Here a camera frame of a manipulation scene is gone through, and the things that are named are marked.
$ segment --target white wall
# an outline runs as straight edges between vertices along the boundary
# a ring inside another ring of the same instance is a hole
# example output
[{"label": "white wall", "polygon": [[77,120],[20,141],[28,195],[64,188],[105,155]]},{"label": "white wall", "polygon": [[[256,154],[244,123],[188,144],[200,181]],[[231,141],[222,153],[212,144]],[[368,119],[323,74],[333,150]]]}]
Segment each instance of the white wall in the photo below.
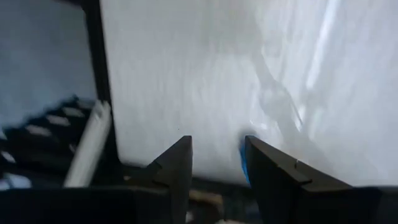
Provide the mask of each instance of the white wall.
[{"label": "white wall", "polygon": [[102,1],[119,156],[190,134],[194,174],[243,183],[254,130],[350,184],[398,184],[397,4]]},{"label": "white wall", "polygon": [[96,98],[83,11],[54,0],[0,1],[0,126],[72,94]]}]

